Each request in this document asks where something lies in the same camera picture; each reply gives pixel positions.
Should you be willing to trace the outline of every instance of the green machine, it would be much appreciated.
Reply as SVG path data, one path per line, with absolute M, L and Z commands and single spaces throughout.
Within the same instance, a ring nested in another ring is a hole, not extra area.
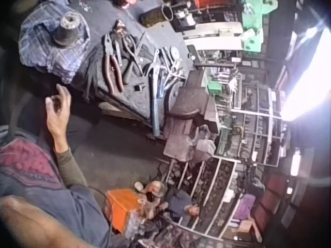
M 244 41 L 244 50 L 260 52 L 263 43 L 262 18 L 278 8 L 277 0 L 242 0 L 242 16 L 244 31 L 253 29 L 255 36 Z

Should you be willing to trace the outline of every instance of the wire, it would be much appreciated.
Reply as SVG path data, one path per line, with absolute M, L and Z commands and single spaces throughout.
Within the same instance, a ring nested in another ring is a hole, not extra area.
M 110 234 L 112 232 L 112 226 L 113 226 L 113 208 L 112 208 L 112 204 L 110 203 L 110 201 L 108 200 L 108 198 L 106 197 L 106 195 L 99 189 L 91 187 L 91 186 L 87 186 L 88 188 L 95 190 L 96 192 L 98 192 L 99 194 L 103 195 L 104 198 L 107 200 L 108 204 L 109 204 L 109 208 L 110 208 L 110 224 L 109 224 L 109 231 L 108 231 L 108 239 L 107 239 L 107 244 L 106 244 L 106 248 L 109 248 L 108 245 L 110 243 Z

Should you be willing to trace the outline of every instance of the fluorescent light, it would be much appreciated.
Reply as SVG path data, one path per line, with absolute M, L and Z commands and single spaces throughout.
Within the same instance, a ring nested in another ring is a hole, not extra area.
M 281 112 L 282 119 L 292 121 L 318 106 L 328 95 L 330 83 L 331 33 L 325 29 L 308 69 L 289 94 Z
M 287 193 L 288 195 L 290 195 L 290 194 L 292 194 L 292 192 L 293 192 L 293 188 L 288 187 L 288 189 L 286 190 L 286 193 Z
M 296 177 L 299 173 L 299 167 L 300 167 L 300 161 L 301 161 L 301 155 L 296 152 L 293 155 L 292 159 L 292 165 L 291 165 L 291 176 Z
M 317 33 L 317 27 L 309 28 L 306 31 L 306 37 L 308 39 L 310 39 L 310 38 L 314 37 L 316 33 Z

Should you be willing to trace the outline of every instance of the hand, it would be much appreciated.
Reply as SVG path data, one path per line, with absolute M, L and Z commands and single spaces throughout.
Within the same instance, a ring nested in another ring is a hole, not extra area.
M 70 116 L 71 95 L 68 89 L 60 84 L 57 84 L 56 88 L 59 95 L 45 99 L 47 127 L 54 138 L 55 151 L 62 153 L 68 150 L 66 130 Z

